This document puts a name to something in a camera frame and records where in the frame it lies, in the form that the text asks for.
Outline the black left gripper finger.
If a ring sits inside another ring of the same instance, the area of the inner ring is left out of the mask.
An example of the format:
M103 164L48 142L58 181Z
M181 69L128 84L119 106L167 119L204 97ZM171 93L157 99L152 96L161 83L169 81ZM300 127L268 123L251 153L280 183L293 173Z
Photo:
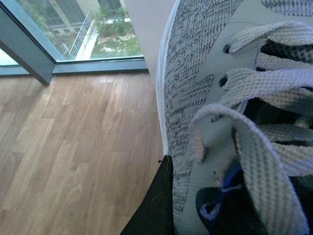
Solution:
M122 235L173 235L173 162L165 155L138 209Z

